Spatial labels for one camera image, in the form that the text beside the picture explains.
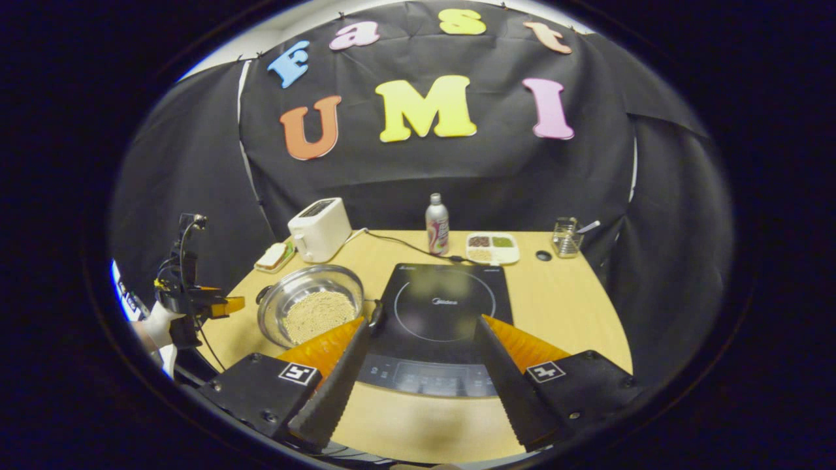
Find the grains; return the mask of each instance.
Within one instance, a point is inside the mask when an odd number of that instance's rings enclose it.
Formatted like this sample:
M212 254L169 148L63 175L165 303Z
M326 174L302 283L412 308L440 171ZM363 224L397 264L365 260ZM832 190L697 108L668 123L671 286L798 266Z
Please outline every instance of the grains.
M514 246L514 242L511 241L511 238L494 237L493 246L500 248L510 248Z
M354 305L339 292L314 292L294 304L283 319L297 345L354 319Z
M467 240L467 245L470 247L487 247L489 244L487 237L471 237Z
M491 261L493 259L491 250L469 250L467 257L473 261Z

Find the spray can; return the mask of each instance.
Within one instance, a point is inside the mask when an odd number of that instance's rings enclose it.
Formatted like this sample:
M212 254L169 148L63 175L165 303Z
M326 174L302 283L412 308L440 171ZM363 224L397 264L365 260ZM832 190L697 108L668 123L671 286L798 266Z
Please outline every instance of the spray can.
M430 195L430 206L426 209L426 233L430 238L430 253L446 254L450 250L450 215L441 204L441 194Z

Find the blue letter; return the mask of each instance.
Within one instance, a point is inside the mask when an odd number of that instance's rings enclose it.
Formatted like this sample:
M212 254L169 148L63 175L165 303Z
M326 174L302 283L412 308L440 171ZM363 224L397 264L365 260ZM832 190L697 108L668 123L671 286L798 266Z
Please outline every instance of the blue letter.
M287 88L308 71L307 65L299 64L308 60L308 53L300 49L307 48L309 45L309 41L299 41L267 67L267 70L272 70L282 77L282 88Z

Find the wooden table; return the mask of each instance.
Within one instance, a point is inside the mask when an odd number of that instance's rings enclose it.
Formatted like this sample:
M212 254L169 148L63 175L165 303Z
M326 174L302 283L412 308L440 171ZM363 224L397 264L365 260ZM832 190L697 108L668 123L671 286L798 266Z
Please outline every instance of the wooden table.
M426 247L422 231L373 231ZM464 256L468 232L451 232L449 254ZM520 260L506 265L505 275L514 325L570 354L594 349L632 373L630 348L619 317L583 256L540 261L549 251L548 232L513 232ZM379 299L397 263L439 264L446 261L399 243L361 234L331 259L360 277L367 299ZM252 271L230 295L244 296L246 307L229 318L207 322L206 337L224 365L260 352L275 356L284 349L258 328L256 294L285 275L309 266L295 256L276 274ZM365 308L371 310L372 303ZM217 362L206 346L199 351ZM525 453L508 423L498 397L456 398L414 395L355 382L333 440L382 457L412 462L472 462Z

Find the letter m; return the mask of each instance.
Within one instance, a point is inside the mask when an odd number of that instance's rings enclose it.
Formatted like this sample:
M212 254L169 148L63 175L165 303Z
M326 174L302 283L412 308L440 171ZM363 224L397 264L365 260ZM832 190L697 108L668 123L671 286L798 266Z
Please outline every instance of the letter m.
M467 113L465 88L470 79L461 75L443 75L432 84L426 98L421 96L406 80L380 84L375 93L383 96L386 127L380 133L383 142L396 142L410 137L404 125L406 118L416 134L424 137L430 132L432 121L438 114L434 129L439 137L466 137L476 134L476 125Z

